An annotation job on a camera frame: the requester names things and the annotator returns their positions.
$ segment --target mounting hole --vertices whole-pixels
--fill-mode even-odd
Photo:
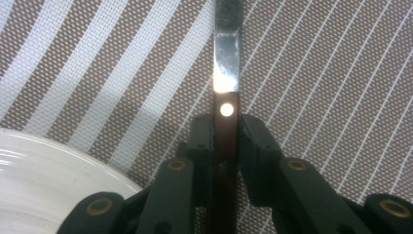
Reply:
[[[288,166],[297,171],[303,171],[307,168],[307,165],[303,162],[297,161],[297,160],[291,160],[288,162]]]
[[[86,207],[86,213],[91,216],[103,215],[107,213],[112,206],[113,202],[109,198],[99,198],[89,203]]]
[[[168,164],[168,168],[174,171],[180,171],[186,167],[183,161],[175,160]]]
[[[355,230],[346,224],[338,224],[336,230],[339,234],[356,234]]]
[[[155,234],[169,234],[172,231],[172,226],[168,222],[160,222],[156,224]]]
[[[403,205],[401,205],[398,202],[395,202],[393,200],[383,200],[380,201],[379,203],[380,207],[385,210],[387,213],[397,216],[397,217],[402,217],[402,218],[407,218],[412,216],[412,213],[410,213],[410,211],[404,207]]]

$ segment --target gray stripe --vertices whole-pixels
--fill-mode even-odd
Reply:
[[[398,36],[398,32],[399,32],[399,31],[402,29],[402,27],[404,26],[405,20],[407,20],[407,18],[408,18],[408,16],[409,16],[409,13],[411,12],[412,9],[413,9],[413,6],[412,6],[412,8],[410,8],[410,11],[407,13],[407,15],[405,16],[405,18],[404,18],[403,21],[401,22],[399,28],[398,28],[397,31],[395,32],[394,37],[392,38],[392,41],[389,43],[389,46],[386,48],[386,51],[383,53],[382,57],[380,58],[379,63],[378,63],[378,65],[376,66],[376,68],[375,68],[375,70],[374,70],[374,72],[373,72],[373,74],[371,75],[371,78],[370,78],[370,80],[369,80],[369,82],[371,82],[371,81],[372,81],[374,78],[376,78],[376,77],[382,78],[382,77],[388,76],[388,74],[391,74],[390,77],[396,77],[396,79],[393,81],[393,83],[391,83],[391,80],[392,80],[392,79],[386,79],[386,80],[390,80],[389,83],[392,84],[392,85],[391,85],[391,88],[390,88],[389,91],[388,91],[388,94],[386,95],[386,98],[383,100],[382,105],[380,106],[380,105],[378,105],[378,104],[376,103],[376,101],[385,94],[385,92],[382,92],[382,91],[383,91],[383,86],[382,86],[382,84],[381,84],[380,88],[378,88],[378,92],[377,92],[377,93],[380,93],[380,95],[378,95],[378,94],[374,94],[374,91],[376,91],[376,90],[375,90],[375,87],[376,87],[376,86],[372,86],[371,83],[367,83],[367,86],[366,86],[366,88],[364,89],[363,93],[361,94],[361,97],[360,97],[360,99],[358,100],[354,111],[352,112],[352,114],[350,115],[350,117],[349,117],[346,125],[344,126],[344,129],[343,129],[342,132],[343,132],[343,133],[349,132],[350,129],[347,128],[347,127],[350,126],[350,124],[352,124],[353,122],[355,122],[355,121],[357,120],[357,114],[360,114],[360,113],[358,113],[358,112],[362,112],[363,110],[366,109],[366,108],[364,108],[364,109],[358,108],[359,106],[362,106],[362,102],[363,102],[363,101],[366,101],[366,102],[369,102],[369,101],[370,101],[371,103],[374,103],[376,108],[377,108],[378,106],[380,106],[380,108],[379,108],[376,116],[375,116],[374,119],[372,120],[370,127],[368,127],[368,130],[367,130],[364,138],[363,138],[362,141],[361,141],[361,145],[358,147],[357,153],[356,153],[356,155],[354,156],[351,165],[350,165],[349,168],[347,169],[347,171],[346,171],[346,173],[345,173],[345,175],[344,175],[344,177],[343,177],[343,179],[342,179],[342,181],[341,181],[341,183],[340,183],[340,185],[339,185],[339,187],[338,187],[338,189],[337,189],[338,192],[341,191],[341,188],[344,187],[345,183],[349,182],[349,181],[348,181],[348,177],[353,177],[354,174],[352,174],[352,170],[355,168],[355,166],[359,166],[359,164],[357,164],[357,161],[358,161],[358,158],[359,158],[362,150],[364,149],[364,145],[367,143],[368,139],[370,138],[370,134],[374,131],[374,127],[376,127],[376,122],[378,121],[379,117],[381,116],[382,111],[383,111],[384,107],[386,106],[387,101],[388,101],[388,99],[389,99],[389,96],[392,94],[392,92],[393,92],[393,90],[394,90],[394,87],[397,85],[398,79],[400,78],[399,76],[396,76],[397,71],[394,69],[394,66],[395,66],[397,63],[402,64],[402,59],[400,59],[400,58],[398,58],[398,59],[391,59],[392,55],[389,55],[389,56],[388,56],[388,54],[389,54],[389,50],[393,48],[392,45],[393,45],[396,37]],[[390,64],[391,68],[389,69],[388,72],[386,72],[386,73],[383,74],[383,72],[385,72],[385,71],[383,71],[383,70],[385,70],[385,68],[387,67],[388,64]],[[371,111],[371,110],[372,110],[371,105],[368,106],[367,109],[368,109],[368,110],[366,111],[367,113],[366,113],[365,115],[363,115],[363,117],[362,117],[363,120],[365,119],[365,117],[368,116],[368,114],[371,114],[372,112],[374,113],[374,111]],[[381,139],[378,139],[378,138],[375,140],[375,143],[381,141]],[[336,145],[338,145],[338,144],[340,143],[340,140],[341,140],[341,138],[338,138],[338,139],[337,139]]]
[[[83,32],[91,22],[100,0],[93,4],[75,1],[54,41],[15,99],[1,126],[22,130],[44,94],[52,85]]]
[[[394,5],[391,5],[387,12],[383,14],[380,23],[377,24],[378,20],[376,19],[377,27],[374,33],[370,33],[371,37],[369,42],[365,44],[361,56],[357,57],[359,58],[357,64],[353,63],[353,70],[349,70],[351,75],[349,73],[347,75],[349,79],[340,93],[340,98],[335,103],[331,103],[331,105],[334,105],[334,108],[330,109],[329,118],[325,121],[326,129],[320,135],[324,139],[324,147],[322,149],[325,151],[323,155],[327,156],[327,159],[323,162],[324,170],[321,170],[321,172],[330,176],[330,183],[335,188],[340,186],[339,184],[343,181],[342,178],[352,164],[354,156],[357,155],[358,148],[362,144],[363,139],[370,133],[369,126],[380,109],[380,103],[382,103],[383,98],[388,93],[394,79],[383,80],[383,87],[371,86],[371,84],[375,84],[372,83],[372,80],[381,81],[382,77],[385,78],[387,76],[385,72],[390,72],[392,77],[396,77],[400,69],[400,67],[393,69],[394,61],[392,61],[392,58],[396,56],[394,48],[402,46],[402,42],[393,40],[394,33],[404,17],[405,14],[396,17],[394,15]],[[404,55],[404,58],[398,59],[403,61],[406,57],[407,54]],[[386,63],[380,64],[384,58],[386,58]],[[330,131],[332,129],[331,126],[335,125],[337,125],[334,128],[335,130]],[[367,172],[363,172],[359,179],[364,180],[364,177],[368,176]],[[362,186],[358,186],[354,189],[353,194],[346,195],[351,198],[358,198],[361,189]]]
[[[320,168],[328,155],[328,148],[333,136],[336,136],[336,126],[340,126],[340,116],[335,119],[334,116],[330,120],[327,128],[318,130],[320,123],[323,123],[325,115],[330,114],[330,106],[337,101],[339,87],[346,82],[344,76],[349,71],[352,62],[357,57],[361,46],[367,43],[367,35],[372,29],[373,24],[383,10],[385,3],[382,6],[366,2],[361,9],[359,17],[357,17],[354,25],[349,29],[345,40],[341,43],[333,62],[328,62],[328,70],[324,73],[324,79],[319,84],[319,90],[313,94],[313,99],[307,107],[307,111],[303,114],[301,124],[297,126],[295,135],[292,136],[291,142],[294,144],[288,145],[285,152],[291,152],[291,155],[302,155],[305,152],[307,159]],[[309,142],[313,147],[306,149]]]
[[[48,137],[60,142],[70,140],[89,106],[143,23],[152,4],[153,1],[139,0],[128,3],[108,39],[49,129]]]
[[[324,36],[325,39],[323,39],[325,40],[325,42],[319,45],[319,50],[315,49],[315,51],[313,52],[314,55],[310,58],[309,64],[312,65],[313,69],[303,70],[302,76],[305,77],[306,81],[312,81],[315,80],[316,77],[318,78],[314,85],[311,82],[308,82],[308,84],[313,85],[313,87],[309,86],[308,88],[304,88],[304,90],[307,91],[311,89],[310,94],[307,95],[307,99],[305,100],[303,106],[300,107],[298,116],[295,118],[291,130],[288,131],[291,132],[294,126],[297,126],[294,130],[299,131],[298,134],[294,133],[293,135],[291,135],[291,142],[294,142],[294,147],[287,147],[287,145],[285,146],[288,148],[288,151],[291,153],[291,155],[301,155],[302,158],[306,157],[306,152],[302,153],[301,150],[304,147],[304,144],[308,142],[312,136],[310,134],[306,134],[307,131],[305,130],[309,129],[309,132],[311,132],[311,128],[313,127],[312,125],[308,125],[307,122],[302,121],[309,115],[307,106],[311,104],[313,97],[315,97],[317,94],[320,94],[319,87],[322,82],[325,82],[324,75],[329,70],[330,64],[334,61],[336,53],[342,46],[342,42],[345,40],[345,38],[347,38],[349,29],[354,26],[355,19],[357,19],[360,10],[364,6],[364,3],[365,0],[363,0],[358,5],[358,8],[355,11],[351,2],[345,1],[344,3],[342,3],[340,9],[342,9],[342,11],[347,14],[345,14],[344,16],[341,15],[333,17],[330,27],[327,27],[327,29],[325,30],[326,35]],[[335,45],[335,47],[332,53],[330,53],[330,48],[326,49],[323,45]],[[321,70],[321,73],[319,74],[318,72],[314,72],[314,70]]]
[[[304,11],[301,13],[300,15],[300,19],[302,19],[305,15],[305,18],[303,20],[299,20],[295,23],[294,28],[296,29],[294,31],[291,30],[289,32],[289,36],[288,39],[285,41],[285,43],[283,44],[283,50],[282,52],[285,53],[285,55],[281,55],[281,53],[278,53],[278,57],[276,59],[276,62],[279,62],[280,65],[277,66],[277,68],[275,70],[280,70],[286,67],[286,63],[289,63],[289,65],[291,66],[292,69],[288,70],[288,73],[285,72],[282,75],[282,78],[285,79],[289,79],[290,77],[294,77],[297,73],[297,71],[300,71],[299,65],[302,64],[303,60],[306,59],[306,57],[310,54],[310,50],[315,50],[317,48],[317,45],[319,44],[319,41],[321,41],[324,37],[325,34],[325,30],[328,30],[330,28],[329,24],[326,24],[327,21],[335,16],[335,14],[333,14],[333,12],[335,11],[337,1],[330,1],[328,4],[322,3],[319,5],[315,5],[312,8],[310,8],[308,10],[308,13],[305,15]],[[266,87],[268,88],[275,88],[277,89],[277,85],[274,84],[273,82],[275,82],[273,79],[269,79],[268,84],[265,86],[265,88],[263,89],[263,91],[265,91]],[[272,90],[272,94],[273,95],[279,95],[278,93],[273,92]],[[249,104],[247,111],[250,109],[250,107],[253,105],[253,100],[252,102]],[[258,106],[256,107],[258,108],[257,111],[261,112],[261,111],[267,111],[268,115],[270,116],[270,120],[271,120],[271,116],[272,116],[272,109],[268,107],[268,104],[265,108],[263,108],[262,106]],[[240,218],[239,223],[251,223],[253,219],[255,219],[254,215],[252,214],[253,211],[250,211],[251,206],[247,207],[242,214],[242,217]],[[267,217],[268,217],[268,213],[264,214],[264,218],[263,218],[263,225],[261,226],[261,228],[259,228],[261,231],[265,231],[268,226],[267,223]]]
[[[44,0],[17,0],[0,34],[0,80],[30,33]]]
[[[141,65],[128,89],[117,103],[116,108],[112,111],[111,116],[94,141],[89,151],[90,154],[99,155],[100,159],[105,162],[109,160],[131,124],[134,115],[140,109],[152,87],[168,65],[168,61],[187,34],[203,5],[202,0],[188,0],[188,2],[184,1],[179,4],[169,24],[164,29],[162,36]],[[190,15],[188,15],[186,10],[187,7],[192,7],[193,9]]]

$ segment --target knife blade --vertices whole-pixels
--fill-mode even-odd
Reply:
[[[206,233],[209,234],[231,234],[237,231],[242,26],[242,0],[215,1],[212,105],[214,158],[212,206],[207,210],[206,221]]]

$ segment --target striped tablecloth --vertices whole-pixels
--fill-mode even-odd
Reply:
[[[359,203],[379,192],[413,199],[412,8],[244,1],[243,113]],[[0,127],[68,144],[147,186],[210,111],[213,13],[212,0],[1,0]],[[244,188],[239,229],[275,233]]]

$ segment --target metal rivet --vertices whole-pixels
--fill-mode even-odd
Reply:
[[[174,171],[180,171],[184,169],[185,167],[186,167],[185,162],[179,161],[179,160],[172,161],[168,164],[168,168]]]
[[[303,171],[307,168],[307,165],[303,162],[297,161],[297,160],[291,160],[288,162],[288,166],[291,169],[297,170],[297,171]]]
[[[86,208],[86,212],[91,216],[103,215],[107,213],[113,206],[112,200],[109,198],[99,198],[92,201]]]
[[[410,213],[410,211],[406,207],[404,207],[398,202],[388,199],[388,200],[380,201],[379,204],[383,210],[385,210],[387,213],[391,215],[403,217],[403,218],[412,216],[412,213]]]

